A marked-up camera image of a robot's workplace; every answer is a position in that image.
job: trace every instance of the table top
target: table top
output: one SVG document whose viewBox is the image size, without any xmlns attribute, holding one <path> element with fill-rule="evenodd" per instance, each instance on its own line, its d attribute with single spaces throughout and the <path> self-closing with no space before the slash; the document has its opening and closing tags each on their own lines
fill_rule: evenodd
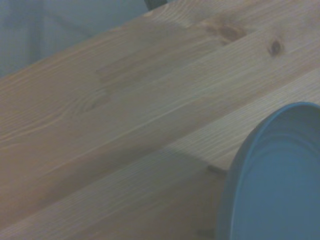
<svg viewBox="0 0 320 240">
<path fill-rule="evenodd" d="M 0 239 L 201 239 L 249 132 L 320 104 L 319 3 L 176 0 L 0 79 Z"/>
</svg>

